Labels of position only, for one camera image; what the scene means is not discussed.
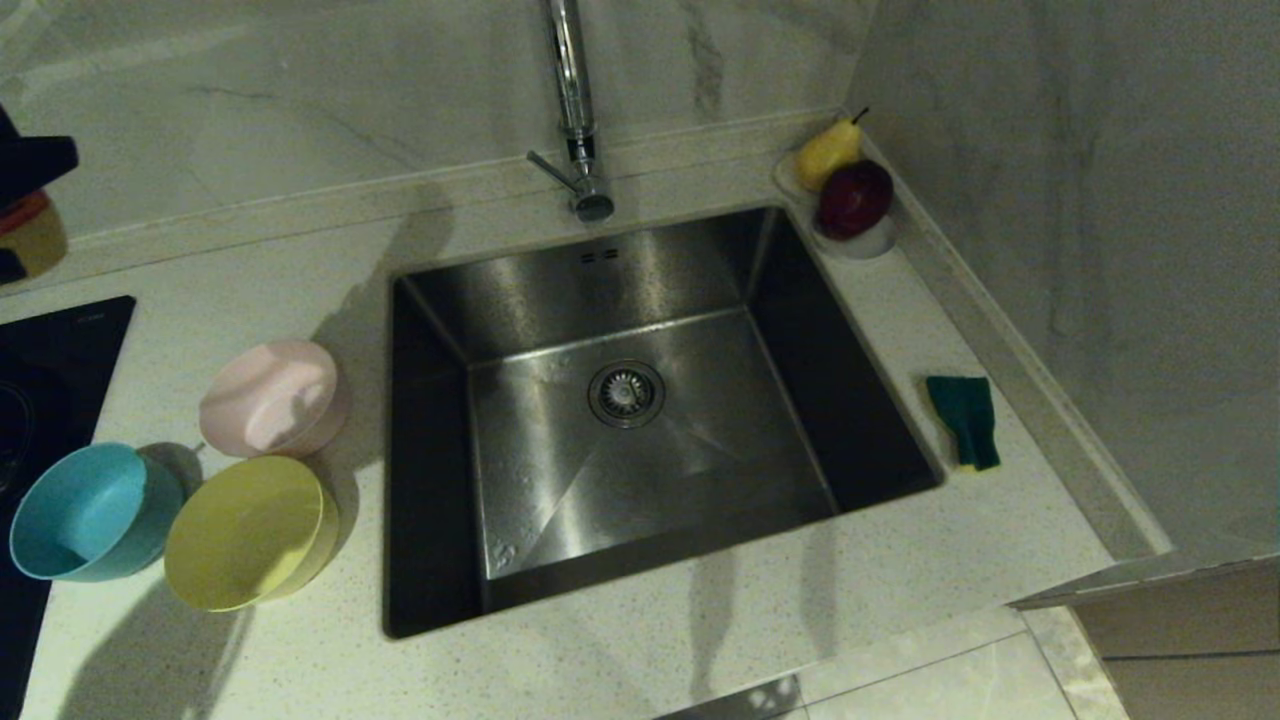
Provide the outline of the orange label detergent bottle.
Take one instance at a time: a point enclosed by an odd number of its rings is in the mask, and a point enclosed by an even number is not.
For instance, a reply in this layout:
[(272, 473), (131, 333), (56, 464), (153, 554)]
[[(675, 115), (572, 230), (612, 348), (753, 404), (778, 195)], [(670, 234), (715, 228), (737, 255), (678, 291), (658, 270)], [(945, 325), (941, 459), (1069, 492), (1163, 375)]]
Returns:
[(18, 283), (49, 273), (65, 258), (67, 231), (47, 191), (40, 190), (0, 213), (0, 250), (20, 255), (27, 279)]

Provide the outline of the metal sink drain strainer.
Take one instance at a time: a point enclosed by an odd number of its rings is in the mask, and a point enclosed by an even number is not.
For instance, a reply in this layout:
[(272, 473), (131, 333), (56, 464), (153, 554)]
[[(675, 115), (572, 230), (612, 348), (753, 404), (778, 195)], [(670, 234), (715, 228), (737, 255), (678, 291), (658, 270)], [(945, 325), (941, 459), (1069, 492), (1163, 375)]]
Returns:
[(637, 429), (653, 421), (666, 401), (666, 382), (657, 369), (634, 360), (602, 368), (588, 386), (593, 416), (616, 429)]

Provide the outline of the stainless steel sink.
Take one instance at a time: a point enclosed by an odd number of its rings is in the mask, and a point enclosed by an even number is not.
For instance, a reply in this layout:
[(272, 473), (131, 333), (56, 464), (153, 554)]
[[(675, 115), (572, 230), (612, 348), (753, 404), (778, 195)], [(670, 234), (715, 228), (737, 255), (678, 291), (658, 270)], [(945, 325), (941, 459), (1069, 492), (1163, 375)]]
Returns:
[[(389, 332), (394, 639), (942, 482), (778, 206), (406, 273)], [(626, 360), (666, 382), (637, 429), (588, 406)]]

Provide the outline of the green and yellow sponge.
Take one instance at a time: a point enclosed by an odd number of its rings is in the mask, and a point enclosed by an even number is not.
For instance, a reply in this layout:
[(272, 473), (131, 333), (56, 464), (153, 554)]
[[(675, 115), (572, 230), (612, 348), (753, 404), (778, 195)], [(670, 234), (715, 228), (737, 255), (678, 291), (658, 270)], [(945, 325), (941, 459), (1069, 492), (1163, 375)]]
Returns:
[(986, 377), (928, 375), (925, 391), (952, 437), (960, 466), (977, 471), (998, 468), (995, 442), (995, 404)]

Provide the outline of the black induction cooktop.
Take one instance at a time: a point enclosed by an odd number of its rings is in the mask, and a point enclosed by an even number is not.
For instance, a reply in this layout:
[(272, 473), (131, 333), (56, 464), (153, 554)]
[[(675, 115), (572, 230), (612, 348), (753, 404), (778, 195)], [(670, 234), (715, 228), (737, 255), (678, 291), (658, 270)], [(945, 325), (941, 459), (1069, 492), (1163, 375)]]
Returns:
[(56, 461), (90, 445), (136, 300), (0, 324), (0, 720), (18, 720), (51, 589), (12, 560), (17, 509)]

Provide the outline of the blue plastic bowl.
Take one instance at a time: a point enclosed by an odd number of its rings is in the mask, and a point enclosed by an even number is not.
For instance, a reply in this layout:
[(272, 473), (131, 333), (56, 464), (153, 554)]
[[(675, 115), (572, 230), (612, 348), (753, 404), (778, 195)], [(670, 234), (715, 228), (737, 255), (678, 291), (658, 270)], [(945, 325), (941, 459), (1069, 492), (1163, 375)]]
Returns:
[(164, 465), (122, 443), (79, 448), (26, 493), (9, 532), (10, 557), (26, 577), (111, 582), (159, 559), (187, 500)]

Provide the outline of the pink plastic bowl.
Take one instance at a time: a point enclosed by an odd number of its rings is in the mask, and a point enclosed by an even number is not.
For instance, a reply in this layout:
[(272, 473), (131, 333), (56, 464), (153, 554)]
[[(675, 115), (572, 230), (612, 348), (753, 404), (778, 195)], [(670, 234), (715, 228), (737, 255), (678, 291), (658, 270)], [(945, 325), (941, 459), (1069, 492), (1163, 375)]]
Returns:
[(229, 361), (198, 404), (205, 442), (232, 457), (311, 456), (349, 415), (349, 384), (332, 354), (308, 340), (276, 340)]

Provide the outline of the yellow plastic bowl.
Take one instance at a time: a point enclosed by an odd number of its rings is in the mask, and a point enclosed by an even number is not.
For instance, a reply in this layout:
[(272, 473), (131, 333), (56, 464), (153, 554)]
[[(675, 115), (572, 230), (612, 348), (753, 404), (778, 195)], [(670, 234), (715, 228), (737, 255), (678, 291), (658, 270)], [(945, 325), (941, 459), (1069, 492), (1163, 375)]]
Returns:
[(219, 471), (184, 503), (166, 538), (165, 578), (192, 609), (234, 612), (306, 587), (339, 534), (339, 505), (307, 465), (253, 457)]

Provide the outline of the chrome faucet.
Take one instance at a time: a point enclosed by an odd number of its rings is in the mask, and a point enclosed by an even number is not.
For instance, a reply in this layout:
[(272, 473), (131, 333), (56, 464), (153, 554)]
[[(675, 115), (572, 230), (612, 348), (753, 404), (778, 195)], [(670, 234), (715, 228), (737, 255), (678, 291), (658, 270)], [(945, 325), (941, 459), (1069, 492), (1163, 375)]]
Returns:
[(586, 225), (614, 215), (614, 200), (596, 149), (596, 119), (577, 0), (539, 0), (550, 44), (559, 132), (570, 172), (532, 150), (526, 159), (570, 193), (570, 211)]

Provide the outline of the yellow pear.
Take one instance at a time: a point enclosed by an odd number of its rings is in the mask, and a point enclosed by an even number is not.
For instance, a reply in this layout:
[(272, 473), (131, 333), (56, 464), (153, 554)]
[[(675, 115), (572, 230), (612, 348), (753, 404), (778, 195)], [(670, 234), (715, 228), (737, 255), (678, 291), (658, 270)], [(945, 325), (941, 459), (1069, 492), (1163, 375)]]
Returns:
[(869, 111), (870, 108), (863, 108), (852, 117), (840, 117), (797, 150), (794, 174), (801, 190), (819, 193), (838, 168), (860, 159), (864, 138), (860, 122)]

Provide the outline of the dark red apple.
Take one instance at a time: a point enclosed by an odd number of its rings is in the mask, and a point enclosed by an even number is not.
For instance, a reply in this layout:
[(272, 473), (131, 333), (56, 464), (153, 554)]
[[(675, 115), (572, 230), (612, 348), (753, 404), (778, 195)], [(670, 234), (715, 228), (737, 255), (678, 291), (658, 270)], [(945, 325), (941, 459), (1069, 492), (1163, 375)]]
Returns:
[(888, 213), (893, 195), (892, 176), (879, 163), (860, 160), (841, 167), (819, 192), (815, 227), (827, 238), (852, 240)]

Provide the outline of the white fruit tray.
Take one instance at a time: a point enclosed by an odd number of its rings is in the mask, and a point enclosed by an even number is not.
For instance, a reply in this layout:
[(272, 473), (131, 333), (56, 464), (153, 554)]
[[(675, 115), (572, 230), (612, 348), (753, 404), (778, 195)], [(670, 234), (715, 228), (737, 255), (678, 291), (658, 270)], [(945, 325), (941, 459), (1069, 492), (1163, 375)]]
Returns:
[(869, 261), (886, 255), (895, 247), (899, 229), (895, 219), (888, 214), (882, 217), (870, 229), (851, 240), (832, 240), (822, 234), (815, 219), (819, 196), (804, 190), (797, 182), (795, 156), (794, 150), (785, 151), (772, 170), (772, 179), (782, 195), (797, 209), (799, 217), (815, 238), (820, 252), (855, 261)]

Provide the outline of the light wooden cabinet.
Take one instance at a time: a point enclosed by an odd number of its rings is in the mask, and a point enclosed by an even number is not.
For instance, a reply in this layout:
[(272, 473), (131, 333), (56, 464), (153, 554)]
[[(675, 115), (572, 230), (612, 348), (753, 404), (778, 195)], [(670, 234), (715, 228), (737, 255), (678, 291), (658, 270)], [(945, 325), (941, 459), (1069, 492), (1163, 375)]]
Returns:
[(1074, 606), (1132, 720), (1280, 720), (1280, 562)]

